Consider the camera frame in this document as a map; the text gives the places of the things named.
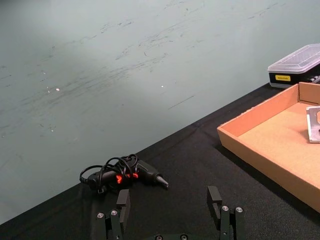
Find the cardboard box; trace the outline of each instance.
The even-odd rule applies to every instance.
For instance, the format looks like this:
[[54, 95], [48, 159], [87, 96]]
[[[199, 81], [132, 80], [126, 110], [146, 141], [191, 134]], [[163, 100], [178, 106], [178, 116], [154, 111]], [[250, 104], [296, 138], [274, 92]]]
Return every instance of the cardboard box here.
[[320, 213], [320, 144], [310, 143], [306, 108], [320, 85], [301, 82], [217, 128], [222, 145]]

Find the clear plastic lid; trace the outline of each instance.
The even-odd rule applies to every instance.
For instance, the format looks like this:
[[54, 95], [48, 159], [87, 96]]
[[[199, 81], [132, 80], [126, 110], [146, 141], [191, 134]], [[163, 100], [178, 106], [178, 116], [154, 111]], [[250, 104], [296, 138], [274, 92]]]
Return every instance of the clear plastic lid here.
[[268, 67], [269, 73], [303, 74], [320, 63], [320, 44], [300, 48]]

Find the wall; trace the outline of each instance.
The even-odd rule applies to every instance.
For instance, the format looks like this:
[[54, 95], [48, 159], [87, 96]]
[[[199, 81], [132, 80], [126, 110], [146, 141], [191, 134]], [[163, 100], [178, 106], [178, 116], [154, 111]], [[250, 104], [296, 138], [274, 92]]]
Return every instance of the wall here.
[[267, 83], [317, 3], [0, 3], [0, 224]]

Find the black tablecloth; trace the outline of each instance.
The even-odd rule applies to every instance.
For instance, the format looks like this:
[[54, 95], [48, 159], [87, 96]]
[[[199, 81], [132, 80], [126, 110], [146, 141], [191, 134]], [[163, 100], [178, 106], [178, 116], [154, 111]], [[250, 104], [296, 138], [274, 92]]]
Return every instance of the black tablecloth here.
[[[126, 239], [182, 232], [219, 239], [206, 204], [207, 186], [214, 185], [226, 205], [244, 208], [248, 240], [320, 240], [320, 214], [223, 148], [217, 134], [220, 124], [278, 92], [260, 87], [139, 152], [170, 188], [130, 188]], [[116, 201], [114, 193], [97, 197], [78, 184], [1, 225], [0, 240], [88, 240], [91, 220]]]

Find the yellow label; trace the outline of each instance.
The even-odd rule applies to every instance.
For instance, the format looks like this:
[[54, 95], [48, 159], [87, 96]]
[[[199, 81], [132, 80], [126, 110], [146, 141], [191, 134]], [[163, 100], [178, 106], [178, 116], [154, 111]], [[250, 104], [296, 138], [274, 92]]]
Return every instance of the yellow label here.
[[285, 76], [285, 75], [275, 75], [275, 80], [290, 82], [291, 81], [291, 77], [290, 76]]

